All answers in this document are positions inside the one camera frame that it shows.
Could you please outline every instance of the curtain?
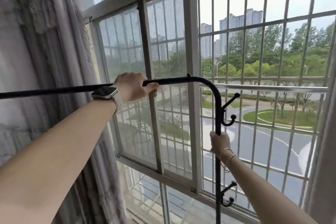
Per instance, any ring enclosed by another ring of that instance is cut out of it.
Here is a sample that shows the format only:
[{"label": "curtain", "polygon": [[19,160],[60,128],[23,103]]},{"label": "curtain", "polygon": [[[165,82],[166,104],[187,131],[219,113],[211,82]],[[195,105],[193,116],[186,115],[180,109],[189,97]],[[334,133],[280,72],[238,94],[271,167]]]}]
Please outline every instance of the curtain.
[{"label": "curtain", "polygon": [[[1,92],[96,83],[76,0],[0,0]],[[0,100],[0,165],[90,100],[88,93]],[[126,222],[112,152],[105,129],[54,223]]]}]

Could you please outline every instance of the smartwatch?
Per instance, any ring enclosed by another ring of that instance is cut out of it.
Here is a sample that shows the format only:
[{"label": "smartwatch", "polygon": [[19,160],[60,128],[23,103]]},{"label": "smartwatch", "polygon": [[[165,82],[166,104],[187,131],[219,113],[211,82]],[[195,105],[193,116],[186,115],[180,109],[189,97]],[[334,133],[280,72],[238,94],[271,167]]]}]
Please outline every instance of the smartwatch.
[{"label": "smartwatch", "polygon": [[103,99],[103,100],[113,99],[117,106],[116,112],[121,109],[121,105],[123,103],[119,90],[113,86],[100,87],[99,89],[95,90],[91,94],[91,96],[93,99]]}]

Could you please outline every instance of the person's left arm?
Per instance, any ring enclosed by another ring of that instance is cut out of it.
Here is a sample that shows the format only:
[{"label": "person's left arm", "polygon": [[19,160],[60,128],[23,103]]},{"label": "person's left arm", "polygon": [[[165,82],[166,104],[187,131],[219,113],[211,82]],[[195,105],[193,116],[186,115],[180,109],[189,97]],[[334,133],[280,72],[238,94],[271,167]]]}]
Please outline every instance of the person's left arm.
[{"label": "person's left arm", "polygon": [[[113,86],[125,103],[159,86],[143,87],[146,79],[126,73]],[[6,162],[0,168],[1,222],[51,223],[116,108],[113,100],[93,100]]]}]

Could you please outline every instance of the white watch band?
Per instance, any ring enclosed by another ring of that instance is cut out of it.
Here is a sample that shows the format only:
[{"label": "white watch band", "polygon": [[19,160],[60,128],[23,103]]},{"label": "white watch band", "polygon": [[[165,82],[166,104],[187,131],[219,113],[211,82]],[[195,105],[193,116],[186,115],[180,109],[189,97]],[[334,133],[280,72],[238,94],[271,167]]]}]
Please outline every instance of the white watch band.
[{"label": "white watch band", "polygon": [[114,100],[114,102],[115,102],[115,104],[117,106],[117,109],[115,111],[115,113],[116,113],[116,112],[118,112],[121,109],[121,105],[123,103],[123,100],[121,98],[121,94],[120,94],[119,90],[117,90],[117,92],[112,96],[112,98],[113,98],[113,100]]}]

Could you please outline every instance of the black metal rack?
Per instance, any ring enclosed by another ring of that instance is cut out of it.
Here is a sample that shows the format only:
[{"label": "black metal rack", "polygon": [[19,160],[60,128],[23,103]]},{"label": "black metal rack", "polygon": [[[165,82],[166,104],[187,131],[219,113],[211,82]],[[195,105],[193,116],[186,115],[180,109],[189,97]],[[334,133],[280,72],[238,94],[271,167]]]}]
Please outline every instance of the black metal rack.
[{"label": "black metal rack", "polygon": [[[224,122],[224,114],[225,109],[228,107],[230,103],[233,102],[236,98],[240,97],[240,94],[235,93],[233,98],[231,98],[227,103],[221,106],[221,94],[217,87],[210,82],[209,80],[190,76],[189,74],[186,77],[176,77],[176,78],[163,78],[163,79],[154,79],[148,80],[143,83],[143,86],[151,82],[157,82],[159,85],[169,85],[169,84],[178,84],[178,83],[186,83],[186,82],[200,82],[204,85],[208,86],[215,97],[215,132],[216,134],[221,134],[221,125],[231,126],[235,119],[237,118],[234,114],[231,115],[231,121],[229,123]],[[90,92],[95,91],[101,86],[111,86],[112,83],[100,84],[100,85],[88,85],[88,86],[75,86],[75,87],[64,87],[57,89],[47,89],[47,90],[27,90],[27,91],[15,91],[15,92],[4,92],[0,93],[0,99],[9,99],[9,98],[22,98],[22,97],[33,97],[33,96],[41,96],[41,95],[50,95],[50,94],[69,94],[69,93],[81,93],[81,92]],[[228,187],[221,190],[221,161],[216,158],[215,159],[215,184],[216,184],[216,224],[221,223],[221,205],[224,207],[229,207],[233,204],[234,199],[232,197],[229,198],[227,203],[224,203],[224,193],[228,191],[231,187],[237,185],[236,182],[232,182]]]}]

